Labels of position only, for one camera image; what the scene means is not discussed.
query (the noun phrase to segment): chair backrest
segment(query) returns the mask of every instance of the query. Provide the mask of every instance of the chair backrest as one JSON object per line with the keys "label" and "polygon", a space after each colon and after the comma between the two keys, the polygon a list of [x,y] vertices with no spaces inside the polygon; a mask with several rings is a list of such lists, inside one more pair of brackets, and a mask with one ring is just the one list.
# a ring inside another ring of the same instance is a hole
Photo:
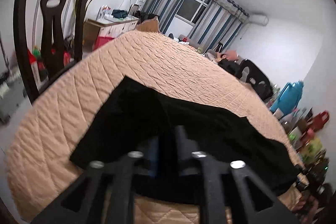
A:
{"label": "chair backrest", "polygon": [[249,68],[246,83],[251,84],[261,100],[265,100],[270,89],[269,79],[251,60],[245,59],[240,63],[239,70],[236,72],[235,77],[240,79],[242,77],[243,70],[246,67]]}
{"label": "chair backrest", "polygon": [[[83,24],[85,17],[86,0],[78,0],[75,22],[74,37],[74,62],[71,66],[64,67],[64,37],[61,25],[61,15],[66,0],[59,0],[55,7],[47,7],[48,0],[40,0],[43,15],[43,31],[41,41],[41,57],[48,71],[51,85],[62,73],[82,59],[83,51]],[[26,0],[14,1],[13,12],[13,32],[16,58],[21,72],[22,80],[26,88],[29,100],[33,102],[41,92],[38,90],[28,57],[28,47],[26,40]]]}

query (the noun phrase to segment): window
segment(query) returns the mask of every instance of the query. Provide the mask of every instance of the window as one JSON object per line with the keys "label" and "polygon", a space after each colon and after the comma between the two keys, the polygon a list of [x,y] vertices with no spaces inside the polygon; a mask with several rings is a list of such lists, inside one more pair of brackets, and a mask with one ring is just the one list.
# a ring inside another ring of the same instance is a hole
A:
{"label": "window", "polygon": [[184,0],[177,15],[187,22],[195,24],[209,3],[210,0]]}

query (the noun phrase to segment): blue thermos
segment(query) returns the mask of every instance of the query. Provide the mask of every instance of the blue thermos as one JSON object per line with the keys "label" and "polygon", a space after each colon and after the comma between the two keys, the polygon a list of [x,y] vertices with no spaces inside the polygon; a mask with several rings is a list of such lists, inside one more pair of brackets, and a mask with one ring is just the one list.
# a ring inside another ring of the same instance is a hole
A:
{"label": "blue thermos", "polygon": [[299,104],[302,97],[303,82],[287,83],[273,103],[270,111],[274,113],[278,108],[284,116],[291,113]]}

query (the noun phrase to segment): window frame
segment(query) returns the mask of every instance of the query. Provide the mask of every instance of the window frame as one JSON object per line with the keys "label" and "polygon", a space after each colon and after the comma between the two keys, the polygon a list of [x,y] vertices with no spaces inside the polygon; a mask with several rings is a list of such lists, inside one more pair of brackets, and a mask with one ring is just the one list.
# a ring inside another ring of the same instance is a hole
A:
{"label": "window frame", "polygon": [[205,0],[196,0],[196,1],[199,2],[199,6],[198,6],[196,12],[194,13],[193,17],[191,18],[191,20],[187,20],[187,19],[185,19],[184,17],[182,17],[181,15],[178,15],[177,13],[176,13],[175,16],[176,16],[178,19],[180,19],[180,20],[182,20],[182,21],[184,21],[184,22],[186,22],[186,23],[188,23],[188,24],[190,24],[190,25],[192,25],[192,26],[195,26],[195,23],[193,23],[193,20],[194,20],[194,18],[196,17],[198,11],[200,10],[200,8],[201,8],[202,6],[204,6],[205,8],[208,6],[208,4],[204,2]]}

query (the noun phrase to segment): air conditioner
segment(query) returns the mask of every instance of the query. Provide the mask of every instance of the air conditioner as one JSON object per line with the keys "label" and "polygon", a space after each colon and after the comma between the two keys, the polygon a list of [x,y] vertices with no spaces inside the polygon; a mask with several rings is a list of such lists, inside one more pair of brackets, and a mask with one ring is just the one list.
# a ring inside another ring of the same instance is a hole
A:
{"label": "air conditioner", "polygon": [[256,24],[260,26],[266,26],[269,22],[269,19],[265,15],[251,15],[246,23]]}

